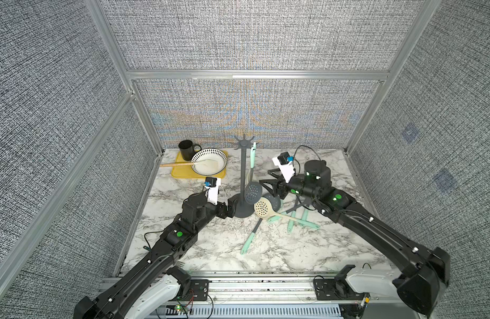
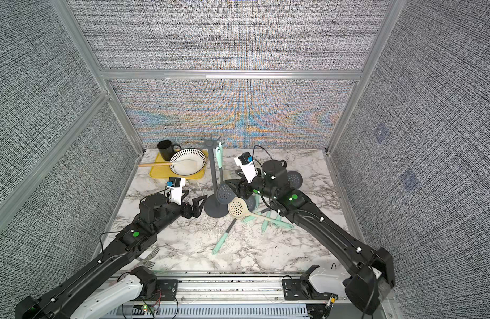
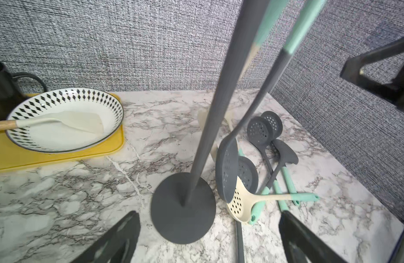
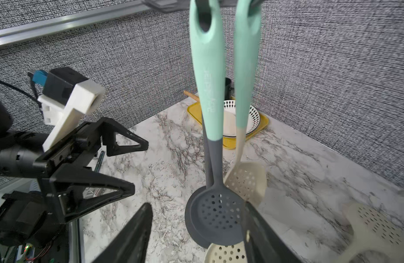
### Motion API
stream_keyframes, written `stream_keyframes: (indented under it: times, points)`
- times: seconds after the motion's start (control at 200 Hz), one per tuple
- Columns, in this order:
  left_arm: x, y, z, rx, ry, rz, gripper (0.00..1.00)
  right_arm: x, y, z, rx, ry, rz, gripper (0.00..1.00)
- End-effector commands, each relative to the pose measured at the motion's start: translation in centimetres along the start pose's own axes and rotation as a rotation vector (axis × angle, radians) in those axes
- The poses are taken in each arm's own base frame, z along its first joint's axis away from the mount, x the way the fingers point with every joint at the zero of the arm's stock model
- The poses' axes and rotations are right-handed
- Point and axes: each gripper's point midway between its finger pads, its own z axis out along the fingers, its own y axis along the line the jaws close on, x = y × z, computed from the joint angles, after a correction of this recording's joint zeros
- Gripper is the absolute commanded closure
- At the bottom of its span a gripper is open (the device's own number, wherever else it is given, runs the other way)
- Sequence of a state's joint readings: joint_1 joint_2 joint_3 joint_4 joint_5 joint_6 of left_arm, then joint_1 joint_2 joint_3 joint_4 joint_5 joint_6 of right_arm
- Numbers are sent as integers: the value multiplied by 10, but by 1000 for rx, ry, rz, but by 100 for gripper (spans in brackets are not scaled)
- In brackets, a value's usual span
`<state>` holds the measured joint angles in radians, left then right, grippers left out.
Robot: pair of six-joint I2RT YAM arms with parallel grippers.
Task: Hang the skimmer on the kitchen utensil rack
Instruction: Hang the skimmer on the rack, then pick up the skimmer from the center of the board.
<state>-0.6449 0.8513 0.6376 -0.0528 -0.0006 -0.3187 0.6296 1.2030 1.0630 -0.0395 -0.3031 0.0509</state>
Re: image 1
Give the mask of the grey utensil rack stand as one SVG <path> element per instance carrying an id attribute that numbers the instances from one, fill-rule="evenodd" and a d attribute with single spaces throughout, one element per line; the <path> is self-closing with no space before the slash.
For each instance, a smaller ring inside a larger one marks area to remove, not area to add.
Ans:
<path id="1" fill-rule="evenodd" d="M 245 188 L 246 188 L 246 159 L 247 159 L 247 151 L 252 148 L 254 143 L 252 142 L 254 140 L 254 136 L 251 137 L 250 139 L 246 138 L 246 134 L 243 134 L 242 138 L 238 138 L 235 136 L 235 139 L 237 141 L 236 143 L 236 150 L 241 151 L 241 158 L 240 158 L 240 192 L 236 195 L 234 195 L 231 200 L 234 204 L 234 209 L 235 209 L 235 217 L 244 219 L 249 216 L 251 216 L 254 213 L 254 209 L 252 204 L 249 204 L 245 200 Z"/>

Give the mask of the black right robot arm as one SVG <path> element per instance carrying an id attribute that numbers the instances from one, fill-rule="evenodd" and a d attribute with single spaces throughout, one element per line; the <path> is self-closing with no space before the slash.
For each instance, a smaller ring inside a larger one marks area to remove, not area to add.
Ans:
<path id="1" fill-rule="evenodd" d="M 294 168 L 282 160 L 278 168 L 268 171 L 271 179 L 262 179 L 260 184 L 281 199 L 288 194 L 310 199 L 321 215 L 371 244 L 400 270 L 392 284 L 404 304 L 430 316 L 449 286 L 449 254 L 440 247 L 429 249 L 409 239 L 368 212 L 352 195 L 333 187 L 326 161 L 310 160 L 304 168 L 302 174 L 286 177 L 284 171 Z"/>

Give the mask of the cream skimmer mint handle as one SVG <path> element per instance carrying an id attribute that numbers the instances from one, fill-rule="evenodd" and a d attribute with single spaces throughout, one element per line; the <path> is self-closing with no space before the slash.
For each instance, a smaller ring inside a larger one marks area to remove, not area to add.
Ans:
<path id="1" fill-rule="evenodd" d="M 248 238 L 246 239 L 245 243 L 242 246 L 242 249 L 240 251 L 240 254 L 241 255 L 245 255 L 248 252 L 249 247 L 250 247 L 251 243 L 253 242 L 254 237 L 255 237 L 255 234 L 257 233 L 257 231 L 258 231 L 259 226 L 261 225 L 261 223 L 262 223 L 262 219 L 258 219 L 258 221 L 255 224 L 252 232 L 249 234 Z"/>

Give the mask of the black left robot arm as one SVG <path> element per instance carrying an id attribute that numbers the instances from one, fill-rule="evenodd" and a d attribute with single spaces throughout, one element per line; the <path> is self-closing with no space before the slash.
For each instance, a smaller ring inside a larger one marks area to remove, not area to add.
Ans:
<path id="1" fill-rule="evenodd" d="M 161 231 L 151 250 L 117 283 L 95 299 L 85 296 L 74 309 L 74 318 L 144 318 L 161 302 L 189 291 L 189 275 L 175 267 L 197 242 L 198 234 L 214 218 L 233 218 L 239 202 L 234 195 L 210 203 L 206 193 L 192 194 L 182 212 Z"/>

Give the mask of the grey skimmer lone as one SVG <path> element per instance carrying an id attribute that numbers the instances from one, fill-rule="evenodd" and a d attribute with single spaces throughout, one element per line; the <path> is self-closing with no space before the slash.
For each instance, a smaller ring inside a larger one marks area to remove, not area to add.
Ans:
<path id="1" fill-rule="evenodd" d="M 262 186 L 259 182 L 255 182 L 254 168 L 255 168 L 255 152 L 257 150 L 257 144 L 254 142 L 250 152 L 250 175 L 249 182 L 245 188 L 244 198 L 250 205 L 257 203 L 262 197 Z"/>

